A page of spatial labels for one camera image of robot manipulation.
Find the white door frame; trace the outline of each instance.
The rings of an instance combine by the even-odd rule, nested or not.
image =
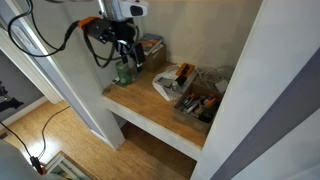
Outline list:
[[[58,90],[34,64],[32,59],[15,47],[4,29],[0,29],[0,49],[51,103],[56,104],[63,100]]]

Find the wooden shelf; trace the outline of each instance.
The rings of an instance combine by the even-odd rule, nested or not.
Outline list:
[[[108,86],[103,95],[107,108],[136,126],[197,159],[207,136],[175,120],[173,107],[152,86],[158,72],[141,72],[133,84],[126,88]]]

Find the white wall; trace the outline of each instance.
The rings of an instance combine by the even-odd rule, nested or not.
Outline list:
[[[303,180],[319,179],[320,172],[313,171],[320,165],[319,119],[320,109],[233,179],[276,180],[293,179],[296,176]]]
[[[146,32],[160,34],[168,60],[235,66],[262,0],[150,1]]]
[[[210,179],[320,46],[320,1],[264,0],[192,179]]]

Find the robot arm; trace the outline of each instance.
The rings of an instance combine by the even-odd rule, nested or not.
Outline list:
[[[98,2],[100,14],[103,17],[90,17],[79,23],[79,26],[84,31],[86,44],[95,61],[102,68],[108,65],[108,62],[102,66],[98,63],[98,56],[95,55],[90,40],[86,35],[103,44],[111,42],[112,49],[115,48],[119,52],[123,63],[127,63],[127,55],[130,55],[135,62],[137,71],[140,72],[145,58],[141,43],[137,42],[138,39],[133,39],[138,28],[134,25],[132,18],[147,15],[148,3],[140,0],[98,0]]]

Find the power cord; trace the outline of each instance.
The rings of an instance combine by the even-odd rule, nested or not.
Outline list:
[[[195,68],[197,73],[199,74],[200,80],[204,83],[207,88],[210,90],[217,90],[215,87],[215,83],[223,80],[223,77],[217,74],[216,69],[209,68],[206,70]]]
[[[37,31],[38,35],[40,36],[40,38],[43,40],[43,42],[45,42],[48,46],[50,46],[52,49],[54,50],[58,50],[59,48],[54,47],[53,45],[51,45],[41,34],[41,32],[39,31],[39,28],[37,26],[36,20],[34,18],[34,14],[33,11],[31,12],[31,20],[32,20],[32,24],[34,26],[34,29]]]
[[[6,128],[9,132],[11,132],[11,133],[21,142],[21,144],[23,145],[24,149],[27,151],[29,157],[31,158],[31,154],[30,154],[30,152],[29,152],[26,144],[22,141],[22,139],[21,139],[15,132],[13,132],[10,128],[8,128],[5,124],[3,124],[1,121],[0,121],[0,124],[1,124],[4,128]]]
[[[139,40],[139,34],[140,34],[140,30],[139,30],[138,26],[136,26],[136,25],[134,25],[134,24],[131,24],[131,23],[128,23],[127,25],[128,25],[129,27],[131,27],[131,28],[134,28],[134,29],[136,30],[136,34],[137,34],[137,35],[136,35],[135,42],[137,43],[138,40]],[[110,63],[111,61],[115,61],[115,60],[120,60],[120,59],[122,59],[122,56],[117,57],[117,58],[113,58],[113,54],[114,54],[114,52],[115,52],[114,44],[112,44],[112,49],[111,49],[111,51],[110,51],[109,58],[104,58],[104,57],[101,57],[101,56],[99,56],[98,54],[96,54],[95,51],[94,51],[94,48],[93,48],[93,46],[92,46],[92,43],[91,43],[91,41],[90,41],[90,39],[89,39],[89,37],[88,37],[88,27],[86,27],[86,26],[83,28],[83,39],[84,39],[84,42],[85,42],[86,45],[87,45],[87,48],[88,48],[89,51],[91,52],[91,54],[92,54],[92,56],[93,56],[93,58],[94,58],[94,60],[95,60],[95,62],[96,62],[96,64],[97,64],[98,67],[100,67],[100,68],[105,68],[105,67],[107,67],[107,66],[109,65],[109,63]],[[123,56],[132,53],[132,51],[133,51],[133,49],[131,48],[131,49],[130,49],[128,52],[126,52]],[[104,64],[100,64],[100,62],[99,62],[98,59],[104,60],[104,61],[107,61],[107,62],[105,62]]]
[[[42,131],[41,131],[41,135],[42,135],[42,140],[43,140],[43,150],[41,151],[41,153],[39,154],[38,158],[41,159],[42,156],[44,155],[46,149],[47,149],[47,142],[46,142],[46,138],[44,136],[44,131],[46,130],[46,127],[48,126],[48,124],[50,123],[50,121],[58,114],[60,114],[61,112],[67,110],[68,108],[70,108],[70,106],[54,113],[48,120],[47,122],[44,124],[43,128],[42,128]]]
[[[46,148],[47,148],[47,143],[46,143],[46,139],[45,139],[45,135],[44,135],[44,132],[45,132],[45,129],[47,127],[47,125],[50,123],[50,121],[56,116],[58,115],[59,113],[65,111],[66,109],[70,108],[70,106],[56,112],[55,114],[53,114],[48,120],[47,122],[45,123],[45,125],[43,126],[42,128],[42,139],[43,139],[43,150],[41,151],[40,155],[38,157],[34,157],[31,155],[31,153],[29,152],[29,149],[28,147],[26,146],[26,144],[22,141],[22,139],[15,133],[13,132],[8,126],[6,126],[5,124],[3,124],[3,122],[0,121],[0,124],[6,128],[9,132],[11,132],[20,142],[21,144],[23,145],[23,147],[25,148],[25,150],[27,151],[29,157],[30,157],[30,161],[31,161],[31,164],[33,167],[36,168],[36,170],[40,173],[40,174],[43,174],[43,171],[42,171],[42,168],[41,168],[41,165],[40,165],[40,158],[44,155],[45,151],[46,151]]]

